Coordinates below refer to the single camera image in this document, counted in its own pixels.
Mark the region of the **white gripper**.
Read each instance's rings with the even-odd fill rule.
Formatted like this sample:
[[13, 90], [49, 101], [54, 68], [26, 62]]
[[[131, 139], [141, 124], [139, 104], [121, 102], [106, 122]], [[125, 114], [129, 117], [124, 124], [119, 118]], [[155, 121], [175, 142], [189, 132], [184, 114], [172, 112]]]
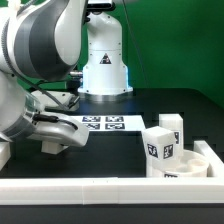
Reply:
[[73, 117], [60, 113], [43, 112], [33, 116], [34, 132], [30, 139], [83, 147], [89, 129]]

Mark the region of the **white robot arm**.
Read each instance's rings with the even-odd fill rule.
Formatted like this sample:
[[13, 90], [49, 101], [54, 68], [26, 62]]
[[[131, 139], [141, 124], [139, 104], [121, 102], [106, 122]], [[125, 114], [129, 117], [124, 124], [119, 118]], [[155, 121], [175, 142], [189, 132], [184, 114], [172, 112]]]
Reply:
[[117, 0], [8, 0], [0, 8], [0, 138], [30, 138], [84, 146], [89, 130], [60, 113], [49, 113], [19, 80], [62, 80], [80, 57], [88, 29], [88, 63], [79, 92], [111, 100], [132, 91], [122, 61], [122, 27], [108, 13]]

